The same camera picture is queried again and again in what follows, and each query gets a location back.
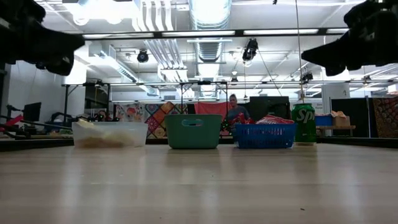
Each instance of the green plastic basket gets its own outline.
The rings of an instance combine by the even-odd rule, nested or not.
[[[221,120],[218,114],[167,115],[169,146],[173,149],[214,149],[220,138]]]

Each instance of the man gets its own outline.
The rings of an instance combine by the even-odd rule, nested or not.
[[[227,120],[231,122],[235,119],[240,113],[244,114],[244,119],[249,119],[250,115],[246,108],[243,106],[238,106],[238,99],[236,98],[235,94],[232,94],[229,97],[229,103],[231,105],[231,109],[228,111]]]

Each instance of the cardboard box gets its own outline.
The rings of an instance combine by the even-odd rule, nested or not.
[[[346,116],[346,118],[342,118],[342,117],[333,118],[333,125],[334,126],[351,126],[351,123],[349,121],[349,116]]]

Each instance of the green soda can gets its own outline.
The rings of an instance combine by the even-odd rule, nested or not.
[[[315,109],[310,103],[294,105],[292,119],[297,124],[296,142],[316,142],[317,128],[315,126]]]

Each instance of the basket handle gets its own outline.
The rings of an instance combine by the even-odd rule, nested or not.
[[[203,123],[201,119],[184,119],[181,121],[182,126],[186,127],[200,127],[203,126]]]

